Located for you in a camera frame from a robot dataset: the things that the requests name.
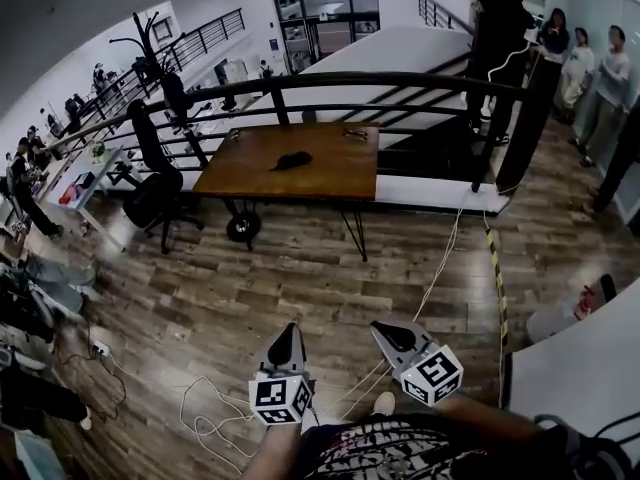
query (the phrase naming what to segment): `white desk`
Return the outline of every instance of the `white desk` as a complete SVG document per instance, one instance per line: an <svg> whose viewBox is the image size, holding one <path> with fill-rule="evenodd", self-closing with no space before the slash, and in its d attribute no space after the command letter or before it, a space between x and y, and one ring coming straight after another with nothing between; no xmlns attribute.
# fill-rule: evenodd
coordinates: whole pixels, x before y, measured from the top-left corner
<svg viewBox="0 0 640 480"><path fill-rule="evenodd" d="M124 245L118 242L118 240L116 240L114 236L109 233L109 231L107 231L107 229L102 226L102 224L100 224L98 220L91 215L91 213L89 213L86 205L98 188L106 191L106 187L103 185L102 180L108 172L113 170L116 162L124 162L127 166L131 166L131 175L136 180L142 182L143 178L131 165L131 161L127 157L126 153L122 151L122 148L107 150L107 153L104 155L103 163L93 164L91 162L91 148L93 145L94 144L92 143L87 144L87 146L74 160L67 158L49 164L46 172L49 172L49 176L53 177L53 179L51 179L50 183L47 183L42 188L36 198L61 208L68 208L77 211L94 228L96 228L104 238L123 251L125 249ZM93 183L91 183L89 188L87 188L75 201L69 201L68 204L60 204L59 200L64 195L69 185L75 182L78 176L87 172L91 172L95 176L95 180L93 180Z"/></svg>

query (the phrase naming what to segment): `desk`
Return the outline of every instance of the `desk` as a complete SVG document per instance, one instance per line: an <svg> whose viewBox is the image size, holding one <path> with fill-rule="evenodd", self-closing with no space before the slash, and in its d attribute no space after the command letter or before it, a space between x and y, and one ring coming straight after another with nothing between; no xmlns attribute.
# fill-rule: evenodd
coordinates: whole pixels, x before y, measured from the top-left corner
<svg viewBox="0 0 640 480"><path fill-rule="evenodd" d="M49 173L49 179L47 179L47 183L35 198L37 201L45 201L61 208L69 208L77 211L85 220L96 228L103 237L109 240L118 249L124 250L124 245L118 242L118 240L116 240L113 235L111 235L111 233L109 233L102 224L100 224L100 222L98 222L98 220L89 213L86 209L86 205L98 188L106 192L106 187L103 185L102 179L113 169L117 162L124 162L127 166L131 166L131 161L127 157L126 153L122 151L121 148L118 148L107 150L103 158L103 163L93 164L91 162L92 147L92 143L87 144L87 146L74 160L67 158L49 164L45 171ZM58 201L69 185L71 185L78 176L86 172L91 172L95 176L95 179L89 188L87 188L75 201L70 201L68 204L60 204ZM140 176L140 173L133 167L131 169L131 174L136 180L142 182L142 176Z"/></svg>
<svg viewBox="0 0 640 480"><path fill-rule="evenodd" d="M366 134L345 133L346 130ZM311 163L273 171L282 155L306 151ZM231 131L196 182L197 194L221 197L232 214L229 237L246 242L258 233L255 212L239 213L234 198L298 198L357 203L376 196L378 127L361 123L255 126ZM358 238L340 213L367 261L362 217L354 208Z"/></svg>

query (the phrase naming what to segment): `black office chair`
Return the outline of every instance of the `black office chair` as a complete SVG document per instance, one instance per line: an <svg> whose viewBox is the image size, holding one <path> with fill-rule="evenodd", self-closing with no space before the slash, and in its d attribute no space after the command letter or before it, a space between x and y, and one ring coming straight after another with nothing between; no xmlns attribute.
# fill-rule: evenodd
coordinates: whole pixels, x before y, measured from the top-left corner
<svg viewBox="0 0 640 480"><path fill-rule="evenodd" d="M144 228L149 236L153 228L162 224L162 253L167 254L167 236L172 221L190 222L199 230L204 229L204 223L183 214L179 201L182 174L164 155L147 106L142 100L134 100L127 108L127 115L138 136L142 159L153 174L125 200L123 209L131 222Z"/></svg>

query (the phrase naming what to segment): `power strip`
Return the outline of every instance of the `power strip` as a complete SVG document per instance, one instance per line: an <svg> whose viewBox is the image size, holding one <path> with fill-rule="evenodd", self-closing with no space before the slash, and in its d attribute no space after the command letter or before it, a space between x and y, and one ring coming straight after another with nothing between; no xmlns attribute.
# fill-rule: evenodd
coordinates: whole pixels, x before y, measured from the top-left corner
<svg viewBox="0 0 640 480"><path fill-rule="evenodd" d="M101 341L98 341L98 340L93 342L93 350L99 356L107 357L111 353L111 349L107 345L105 345L104 343L102 343Z"/></svg>

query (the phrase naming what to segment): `yellow black caution tape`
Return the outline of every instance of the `yellow black caution tape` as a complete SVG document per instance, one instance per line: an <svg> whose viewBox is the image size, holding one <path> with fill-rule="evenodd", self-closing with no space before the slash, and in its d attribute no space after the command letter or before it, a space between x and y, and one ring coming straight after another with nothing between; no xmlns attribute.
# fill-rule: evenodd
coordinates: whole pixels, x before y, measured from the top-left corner
<svg viewBox="0 0 640 480"><path fill-rule="evenodd" d="M498 289L498 302L500 304L500 341L504 349L509 343L509 326L507 323L507 296L504 292L504 279L502 278L502 272L500 272L498 251L496 250L493 233L489 228L487 228L487 241L489 242L489 248L491 249L491 262L493 263L493 270L496 276L496 288Z"/></svg>

